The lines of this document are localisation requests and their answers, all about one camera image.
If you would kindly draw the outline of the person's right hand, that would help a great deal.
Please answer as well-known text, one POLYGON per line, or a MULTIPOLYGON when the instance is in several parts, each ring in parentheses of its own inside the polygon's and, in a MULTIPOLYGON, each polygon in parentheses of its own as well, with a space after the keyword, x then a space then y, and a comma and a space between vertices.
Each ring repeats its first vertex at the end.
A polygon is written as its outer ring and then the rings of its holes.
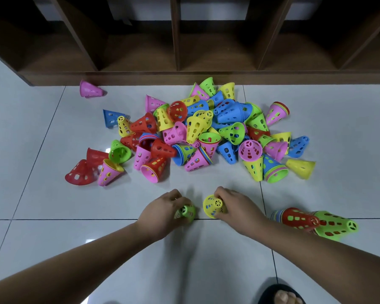
POLYGON ((238 218, 218 218, 236 232, 258 241, 261 232, 268 222, 260 208, 246 195, 241 194, 241 214, 238 218))

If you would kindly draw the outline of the person's left hand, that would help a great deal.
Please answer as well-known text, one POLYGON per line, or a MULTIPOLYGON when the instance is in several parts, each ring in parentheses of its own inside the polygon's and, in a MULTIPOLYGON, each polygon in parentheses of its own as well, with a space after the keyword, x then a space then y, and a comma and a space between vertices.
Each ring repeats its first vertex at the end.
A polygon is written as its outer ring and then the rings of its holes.
POLYGON ((135 223, 136 236, 145 243, 154 243, 188 223, 187 219, 169 219, 169 192, 167 192, 149 203, 142 211, 135 223))

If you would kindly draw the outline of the green perforated plastic cone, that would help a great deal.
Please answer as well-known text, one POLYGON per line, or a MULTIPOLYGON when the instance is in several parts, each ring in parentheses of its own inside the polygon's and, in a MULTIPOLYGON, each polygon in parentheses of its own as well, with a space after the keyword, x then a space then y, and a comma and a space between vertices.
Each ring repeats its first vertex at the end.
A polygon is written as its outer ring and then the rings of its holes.
POLYGON ((178 209, 174 215, 174 219, 187 218, 189 222, 192 222, 196 216, 196 208, 194 205, 184 205, 178 209))

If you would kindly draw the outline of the yellow perforated plastic cone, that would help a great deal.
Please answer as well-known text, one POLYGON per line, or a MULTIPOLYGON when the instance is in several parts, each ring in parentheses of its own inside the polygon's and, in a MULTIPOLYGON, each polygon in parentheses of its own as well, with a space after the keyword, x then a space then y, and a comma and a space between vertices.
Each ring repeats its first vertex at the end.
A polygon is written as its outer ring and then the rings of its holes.
POLYGON ((227 213, 227 207, 223 200, 214 194, 207 196, 203 201, 203 211, 211 219, 216 219, 218 213, 227 213))

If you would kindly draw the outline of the person's right forearm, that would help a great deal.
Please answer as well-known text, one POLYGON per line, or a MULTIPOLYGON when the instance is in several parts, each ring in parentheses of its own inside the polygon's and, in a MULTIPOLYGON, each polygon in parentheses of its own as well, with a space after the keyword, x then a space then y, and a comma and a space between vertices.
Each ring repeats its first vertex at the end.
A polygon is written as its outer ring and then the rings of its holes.
POLYGON ((269 219, 245 235, 292 262, 341 304, 380 304, 380 257, 269 219))

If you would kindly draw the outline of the person's left forearm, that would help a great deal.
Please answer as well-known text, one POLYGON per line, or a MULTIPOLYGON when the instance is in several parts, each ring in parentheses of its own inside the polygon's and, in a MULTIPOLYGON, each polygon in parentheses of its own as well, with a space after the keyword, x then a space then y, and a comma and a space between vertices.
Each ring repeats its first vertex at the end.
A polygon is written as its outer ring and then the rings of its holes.
POLYGON ((0 304, 80 304, 127 260, 168 233, 137 220, 0 280, 0 304))

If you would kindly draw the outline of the pile of colourful toy cones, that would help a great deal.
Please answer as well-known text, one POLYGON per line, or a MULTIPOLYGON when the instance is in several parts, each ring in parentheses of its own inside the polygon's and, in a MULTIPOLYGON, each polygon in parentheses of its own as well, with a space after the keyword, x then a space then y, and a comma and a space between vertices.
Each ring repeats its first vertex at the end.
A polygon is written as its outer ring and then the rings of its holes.
POLYGON ((166 103, 146 95, 145 115, 132 122, 123 113, 103 110, 105 126, 117 126, 120 140, 108 152, 87 149, 86 158, 65 175, 72 185, 95 181, 107 186, 125 172, 122 164, 133 154, 133 168, 158 183, 172 160, 187 172, 213 164, 215 153, 229 164, 238 160, 256 182, 276 183, 289 171, 309 179, 314 161, 300 160, 309 138, 291 139, 290 132, 272 134, 269 127, 285 119, 289 108, 275 101, 264 114, 251 102, 235 99, 234 83, 216 89, 213 78, 195 83, 185 99, 166 103))

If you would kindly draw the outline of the red nested cone stack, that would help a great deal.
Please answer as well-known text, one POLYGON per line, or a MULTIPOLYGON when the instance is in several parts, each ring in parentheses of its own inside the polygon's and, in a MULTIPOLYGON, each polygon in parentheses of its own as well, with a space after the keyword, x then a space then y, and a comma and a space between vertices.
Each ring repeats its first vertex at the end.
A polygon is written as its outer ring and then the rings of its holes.
POLYGON ((318 217, 303 212, 298 208, 275 210, 271 214, 270 219, 283 225, 307 232, 320 226, 320 220, 318 217))

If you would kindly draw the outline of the black slipper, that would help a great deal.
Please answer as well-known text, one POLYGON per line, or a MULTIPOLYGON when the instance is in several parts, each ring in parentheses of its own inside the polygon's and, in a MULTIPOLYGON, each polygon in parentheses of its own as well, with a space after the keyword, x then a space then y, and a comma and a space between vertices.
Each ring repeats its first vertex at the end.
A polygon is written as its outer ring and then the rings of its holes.
POLYGON ((294 292, 298 297, 300 297, 302 299, 304 304, 306 304, 306 302, 304 301, 304 299, 300 296, 300 294, 298 292, 296 292, 293 288, 291 288, 290 286, 285 285, 285 284, 273 284, 273 285, 267 287, 263 291, 263 293, 262 293, 262 295, 258 301, 258 304, 274 304, 274 301, 273 301, 274 295, 279 290, 294 292))

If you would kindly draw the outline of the green nested cone stack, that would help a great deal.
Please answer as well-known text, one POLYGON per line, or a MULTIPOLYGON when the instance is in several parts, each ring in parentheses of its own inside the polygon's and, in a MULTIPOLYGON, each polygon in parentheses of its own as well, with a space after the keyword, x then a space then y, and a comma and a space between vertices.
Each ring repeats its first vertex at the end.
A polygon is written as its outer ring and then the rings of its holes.
POLYGON ((325 210, 309 212, 309 214, 316 216, 320 222, 311 233, 329 240, 339 242, 347 235, 356 233, 359 230, 359 225, 355 221, 334 215, 325 210))

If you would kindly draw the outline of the brown wooden shelf unit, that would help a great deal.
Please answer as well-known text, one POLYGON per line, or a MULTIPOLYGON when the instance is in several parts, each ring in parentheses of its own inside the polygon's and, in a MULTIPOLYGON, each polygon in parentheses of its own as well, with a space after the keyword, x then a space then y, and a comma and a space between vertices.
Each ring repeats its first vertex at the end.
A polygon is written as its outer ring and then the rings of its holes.
POLYGON ((380 0, 0 0, 30 86, 380 84, 380 0))

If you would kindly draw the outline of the pink perforated plastic cone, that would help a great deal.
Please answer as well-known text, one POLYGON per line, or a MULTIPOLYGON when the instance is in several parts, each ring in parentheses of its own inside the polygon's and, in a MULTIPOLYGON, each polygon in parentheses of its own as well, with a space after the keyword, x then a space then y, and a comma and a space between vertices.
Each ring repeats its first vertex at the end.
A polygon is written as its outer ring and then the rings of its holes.
POLYGON ((81 80, 79 85, 79 91, 81 97, 93 98, 105 96, 105 91, 98 86, 95 86, 87 81, 81 80))

